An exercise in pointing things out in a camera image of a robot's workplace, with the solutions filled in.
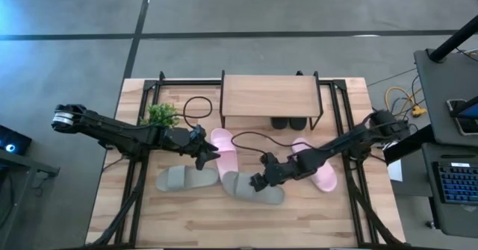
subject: black shoe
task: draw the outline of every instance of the black shoe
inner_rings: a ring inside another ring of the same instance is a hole
[[[307,125],[307,118],[290,118],[289,124],[294,130],[301,131],[305,129]]]
[[[270,124],[272,128],[276,130],[283,130],[287,127],[288,118],[270,118]]]

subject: blue light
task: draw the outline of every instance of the blue light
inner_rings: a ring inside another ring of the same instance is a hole
[[[10,144],[10,145],[5,146],[5,149],[7,150],[7,152],[11,153],[11,152],[15,151],[15,146]]]

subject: pink slipper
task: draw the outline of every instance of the pink slipper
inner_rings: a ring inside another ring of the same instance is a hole
[[[238,172],[238,154],[231,139],[232,134],[223,128],[216,128],[211,132],[211,144],[219,149],[217,153],[221,155],[216,159],[221,181],[227,172]]]
[[[300,137],[295,139],[293,144],[295,143],[308,143],[306,139]],[[309,149],[310,147],[300,144],[292,147],[292,151],[297,153],[304,149]],[[322,167],[317,169],[317,172],[310,176],[312,181],[314,182],[315,186],[324,192],[331,192],[337,186],[337,175],[334,172],[334,168],[330,165],[329,161],[327,160]]]

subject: monitor screen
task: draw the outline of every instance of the monitor screen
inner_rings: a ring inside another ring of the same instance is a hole
[[[478,119],[478,104],[473,104],[472,106],[465,108],[462,112],[459,113],[460,116],[466,116],[468,118],[477,118]]]

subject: wooden shelf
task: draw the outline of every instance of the wooden shelf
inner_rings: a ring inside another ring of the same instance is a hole
[[[312,75],[225,75],[223,116],[320,115]]]

